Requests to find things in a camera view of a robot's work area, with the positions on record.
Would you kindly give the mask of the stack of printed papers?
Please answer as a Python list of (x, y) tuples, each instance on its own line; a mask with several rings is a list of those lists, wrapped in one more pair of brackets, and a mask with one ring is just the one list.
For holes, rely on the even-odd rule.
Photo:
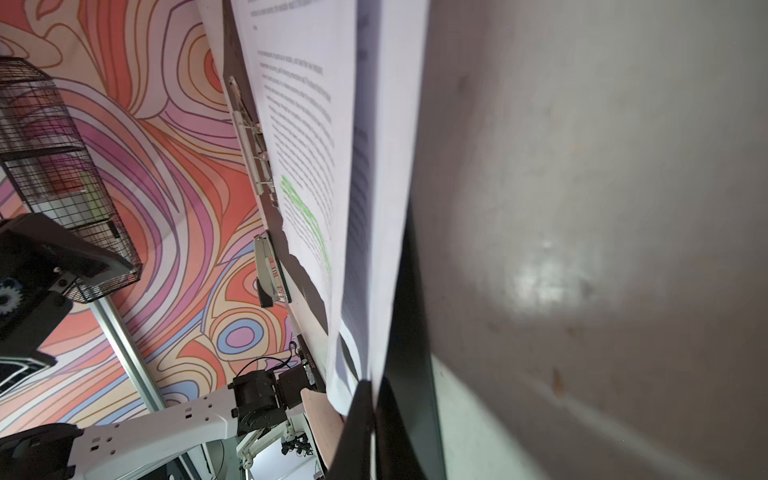
[(324, 305), (347, 414), (382, 384), (417, 137), (426, 1), (238, 1), (289, 252)]

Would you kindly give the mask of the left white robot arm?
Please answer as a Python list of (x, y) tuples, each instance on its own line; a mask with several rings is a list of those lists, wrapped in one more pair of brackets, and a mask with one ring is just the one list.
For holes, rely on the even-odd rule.
[[(39, 347), (72, 309), (67, 293), (134, 274), (137, 265), (40, 213), (1, 223), (1, 391), (55, 365)], [(195, 401), (103, 426), (47, 424), (1, 440), (4, 479), (138, 479), (208, 442), (271, 430), (316, 385), (282, 361)]]

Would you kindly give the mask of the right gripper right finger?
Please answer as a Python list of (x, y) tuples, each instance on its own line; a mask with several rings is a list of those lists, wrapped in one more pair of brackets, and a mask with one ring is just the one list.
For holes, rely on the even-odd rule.
[(376, 469), (379, 479), (428, 478), (418, 457), (418, 431), (422, 401), (392, 386), (384, 377), (375, 410)]

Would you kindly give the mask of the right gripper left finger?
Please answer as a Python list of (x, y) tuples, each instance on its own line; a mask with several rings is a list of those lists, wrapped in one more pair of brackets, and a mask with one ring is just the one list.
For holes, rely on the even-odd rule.
[(356, 387), (334, 459), (325, 475), (327, 480), (371, 478), (374, 423), (371, 382), (360, 381)]

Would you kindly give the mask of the blue file folder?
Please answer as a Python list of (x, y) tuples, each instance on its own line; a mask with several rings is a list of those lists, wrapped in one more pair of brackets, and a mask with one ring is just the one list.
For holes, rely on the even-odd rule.
[[(291, 255), (287, 246), (264, 129), (257, 114), (255, 98), (251, 91), (242, 45), (238, 36), (233, 12), (236, 2), (238, 1), (227, 1), (223, 5), (225, 61), (222, 74), (226, 81), (236, 84), (236, 89), (231, 96), (232, 102), (242, 105), (246, 116), (259, 123), (261, 127), (259, 134), (252, 139), (243, 141), (243, 151), (249, 164), (255, 170), (252, 183), (260, 202), (267, 230), (271, 235), (272, 244), (288, 275), (291, 304), (302, 305), (304, 308), (303, 318), (316, 322), (322, 329), (322, 338), (313, 344), (312, 350), (320, 358), (328, 394), (326, 378), (328, 328), (324, 305), (308, 274), (298, 260)], [(418, 457), (428, 476), (427, 479), (444, 478), (446, 470), (431, 354), (421, 301), (421, 288), (418, 282), (418, 267), (412, 251), (412, 219), (409, 200), (384, 377), (390, 380), (393, 387), (412, 393), (418, 400), (422, 401), (423, 410), (419, 418), (418, 431), (414, 431), (411, 438), (418, 441)], [(372, 390), (374, 420), (379, 390)], [(371, 475), (378, 478), (375, 423), (371, 445)]]

